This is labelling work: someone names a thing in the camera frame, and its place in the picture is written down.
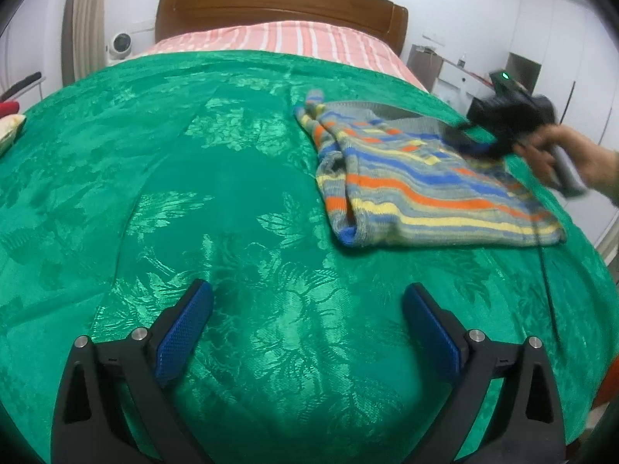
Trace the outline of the person's right hand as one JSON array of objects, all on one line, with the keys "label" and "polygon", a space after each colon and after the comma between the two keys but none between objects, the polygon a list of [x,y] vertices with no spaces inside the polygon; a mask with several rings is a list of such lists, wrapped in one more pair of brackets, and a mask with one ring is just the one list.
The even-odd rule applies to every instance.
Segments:
[{"label": "person's right hand", "polygon": [[551,154],[551,148],[563,149],[573,162],[578,175],[587,186],[597,186],[600,178],[597,156],[602,149],[591,139],[565,125],[545,125],[530,134],[522,143],[516,143],[513,150],[523,158],[533,175],[545,186],[554,186],[558,160]]}]

